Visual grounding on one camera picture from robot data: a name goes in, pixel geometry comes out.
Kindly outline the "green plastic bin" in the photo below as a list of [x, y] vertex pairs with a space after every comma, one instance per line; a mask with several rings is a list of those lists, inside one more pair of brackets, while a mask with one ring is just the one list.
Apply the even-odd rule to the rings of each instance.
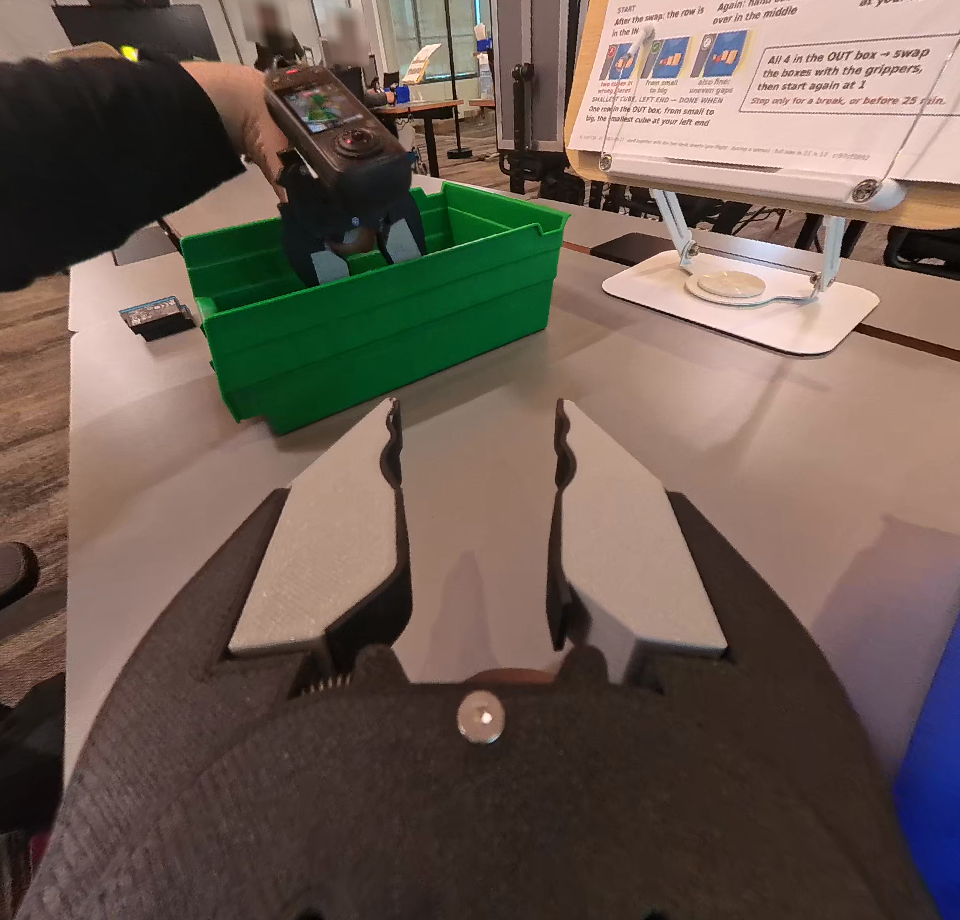
[[458, 183], [411, 194], [425, 256], [355, 255], [323, 286], [296, 276], [279, 218], [182, 238], [235, 421], [287, 434], [546, 328], [567, 212]]

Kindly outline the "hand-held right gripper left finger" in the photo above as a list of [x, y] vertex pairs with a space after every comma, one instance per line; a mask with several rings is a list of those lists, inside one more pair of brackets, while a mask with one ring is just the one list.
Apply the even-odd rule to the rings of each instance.
[[400, 403], [388, 398], [289, 486], [228, 650], [354, 662], [412, 614]]

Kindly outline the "grey desk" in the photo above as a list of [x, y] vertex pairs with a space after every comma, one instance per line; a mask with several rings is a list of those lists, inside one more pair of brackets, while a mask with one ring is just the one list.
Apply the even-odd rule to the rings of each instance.
[[[857, 331], [771, 353], [608, 296], [566, 225], [546, 329], [398, 391], [416, 682], [556, 662], [546, 626], [555, 408], [571, 399], [684, 494], [816, 639], [889, 774], [958, 611], [958, 361]], [[171, 598], [254, 507], [373, 408], [281, 437], [235, 422], [201, 330], [152, 343], [123, 307], [191, 302], [174, 252], [71, 273], [65, 769]]]

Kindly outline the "printed instruction sheet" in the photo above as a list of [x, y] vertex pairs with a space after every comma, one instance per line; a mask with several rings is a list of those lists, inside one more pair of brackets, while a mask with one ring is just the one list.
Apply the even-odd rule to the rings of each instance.
[[959, 0], [594, 0], [568, 145], [958, 184]]

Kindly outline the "wooden document stand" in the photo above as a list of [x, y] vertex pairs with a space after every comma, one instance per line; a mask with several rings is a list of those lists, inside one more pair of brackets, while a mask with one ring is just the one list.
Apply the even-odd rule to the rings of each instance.
[[[795, 356], [833, 351], [878, 306], [863, 288], [837, 283], [849, 221], [949, 229], [958, 226], [958, 184], [810, 173], [723, 162], [616, 157], [569, 146], [570, 113], [586, 87], [581, 55], [596, 50], [602, 14], [589, 0], [565, 127], [580, 174], [650, 190], [677, 254], [666, 252], [607, 279], [617, 299]], [[714, 252], [694, 238], [680, 194], [821, 214], [822, 262], [811, 272]]]

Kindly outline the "dark grey desk pad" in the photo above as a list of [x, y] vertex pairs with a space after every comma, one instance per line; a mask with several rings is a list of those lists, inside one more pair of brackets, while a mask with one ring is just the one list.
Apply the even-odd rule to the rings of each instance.
[[136, 231], [123, 245], [111, 252], [114, 265], [123, 267], [167, 254], [180, 254], [176, 234], [161, 220]]

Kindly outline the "person's left hand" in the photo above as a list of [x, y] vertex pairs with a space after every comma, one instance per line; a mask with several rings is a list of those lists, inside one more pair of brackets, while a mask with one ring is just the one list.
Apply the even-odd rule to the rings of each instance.
[[252, 67], [228, 62], [182, 62], [217, 110], [234, 149], [261, 170], [281, 203], [281, 154], [290, 143], [275, 122], [266, 101], [264, 75]]

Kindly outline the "dark monitor screen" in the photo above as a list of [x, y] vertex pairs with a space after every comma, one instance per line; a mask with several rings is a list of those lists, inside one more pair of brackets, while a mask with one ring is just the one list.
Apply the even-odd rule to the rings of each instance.
[[116, 49], [159, 50], [180, 61], [221, 61], [200, 4], [87, 0], [79, 5], [56, 4], [53, 12], [75, 46], [102, 41]]

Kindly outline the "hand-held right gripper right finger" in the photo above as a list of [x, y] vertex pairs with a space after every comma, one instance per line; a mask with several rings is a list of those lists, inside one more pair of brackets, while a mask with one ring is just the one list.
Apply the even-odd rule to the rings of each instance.
[[547, 554], [553, 649], [590, 646], [615, 684], [655, 655], [709, 661], [728, 640], [664, 484], [572, 400], [556, 406]]

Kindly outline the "black phone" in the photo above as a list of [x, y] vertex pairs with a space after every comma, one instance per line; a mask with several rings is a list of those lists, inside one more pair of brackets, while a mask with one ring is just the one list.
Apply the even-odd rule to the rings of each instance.
[[644, 232], [629, 232], [589, 249], [589, 255], [630, 268], [661, 253], [677, 254], [673, 242]]

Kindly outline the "grey framed panel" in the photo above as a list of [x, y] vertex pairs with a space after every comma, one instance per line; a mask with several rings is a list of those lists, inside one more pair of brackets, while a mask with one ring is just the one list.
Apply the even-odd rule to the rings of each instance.
[[498, 148], [565, 152], [580, 0], [488, 0]]

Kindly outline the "blue plastic bin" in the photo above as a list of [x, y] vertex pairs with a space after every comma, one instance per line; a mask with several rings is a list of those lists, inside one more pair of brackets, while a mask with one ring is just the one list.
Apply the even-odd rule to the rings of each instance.
[[942, 651], [894, 782], [907, 844], [943, 918], [959, 917], [959, 624]]

